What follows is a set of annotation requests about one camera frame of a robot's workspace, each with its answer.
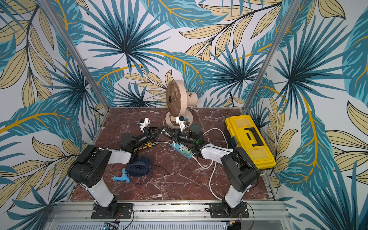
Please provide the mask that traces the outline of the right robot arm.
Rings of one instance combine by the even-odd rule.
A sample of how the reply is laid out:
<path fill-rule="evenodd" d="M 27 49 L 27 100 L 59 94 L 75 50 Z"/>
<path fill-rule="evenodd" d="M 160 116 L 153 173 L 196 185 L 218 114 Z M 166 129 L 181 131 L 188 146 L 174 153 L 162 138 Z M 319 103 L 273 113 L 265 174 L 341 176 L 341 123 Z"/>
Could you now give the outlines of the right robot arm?
<path fill-rule="evenodd" d="M 161 133 L 173 143 L 184 144 L 194 156 L 221 164 L 231 184 L 222 199 L 223 210 L 231 214 L 241 207 L 244 195 L 260 177 L 260 171 L 242 147 L 227 149 L 209 143 L 199 124 L 191 125 L 187 131 L 163 129 Z"/>

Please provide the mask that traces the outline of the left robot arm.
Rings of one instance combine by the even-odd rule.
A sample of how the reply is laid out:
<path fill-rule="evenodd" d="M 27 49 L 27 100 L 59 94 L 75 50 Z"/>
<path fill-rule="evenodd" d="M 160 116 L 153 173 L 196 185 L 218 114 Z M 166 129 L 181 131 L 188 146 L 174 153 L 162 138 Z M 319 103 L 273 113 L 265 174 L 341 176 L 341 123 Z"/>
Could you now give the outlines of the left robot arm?
<path fill-rule="evenodd" d="M 139 136 L 131 133 L 121 136 L 119 149 L 88 145 L 69 167 L 67 175 L 81 185 L 94 199 L 97 207 L 116 210 L 116 198 L 107 188 L 103 175 L 109 164 L 129 164 L 138 157 L 138 149 L 155 143 L 165 127 L 144 127 Z"/>

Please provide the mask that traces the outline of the teal white power strip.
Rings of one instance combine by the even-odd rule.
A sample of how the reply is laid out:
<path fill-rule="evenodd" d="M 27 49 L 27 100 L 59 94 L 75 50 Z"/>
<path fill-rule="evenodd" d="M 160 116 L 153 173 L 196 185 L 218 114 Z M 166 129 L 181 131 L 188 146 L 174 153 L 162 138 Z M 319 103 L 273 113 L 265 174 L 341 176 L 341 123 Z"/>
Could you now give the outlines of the teal white power strip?
<path fill-rule="evenodd" d="M 192 158 L 192 156 L 193 156 L 192 151 L 188 147 L 184 146 L 183 144 L 173 142 L 171 144 L 171 146 L 172 146 L 173 150 L 179 152 L 180 154 L 182 154 L 186 158 L 188 158 L 188 159 Z"/>

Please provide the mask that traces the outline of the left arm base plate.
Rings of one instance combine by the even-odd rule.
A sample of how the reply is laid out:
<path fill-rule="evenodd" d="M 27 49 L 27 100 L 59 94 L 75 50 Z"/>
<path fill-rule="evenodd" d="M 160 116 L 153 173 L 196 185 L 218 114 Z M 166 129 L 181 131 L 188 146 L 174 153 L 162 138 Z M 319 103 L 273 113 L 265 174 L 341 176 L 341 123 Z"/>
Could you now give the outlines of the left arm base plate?
<path fill-rule="evenodd" d="M 130 219 L 133 206 L 132 203 L 114 203 L 108 207 L 94 204 L 91 219 Z"/>

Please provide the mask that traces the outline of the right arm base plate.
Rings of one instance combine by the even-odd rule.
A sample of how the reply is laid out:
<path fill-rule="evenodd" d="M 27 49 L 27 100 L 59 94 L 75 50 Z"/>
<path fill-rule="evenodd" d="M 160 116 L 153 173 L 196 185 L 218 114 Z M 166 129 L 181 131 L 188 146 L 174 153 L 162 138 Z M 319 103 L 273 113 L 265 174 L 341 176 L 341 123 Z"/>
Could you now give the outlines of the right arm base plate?
<path fill-rule="evenodd" d="M 244 219 L 249 218 L 248 207 L 245 202 L 241 202 L 235 208 L 231 208 L 225 203 L 214 202 L 209 203 L 209 207 L 205 208 L 210 213 L 212 219 Z"/>

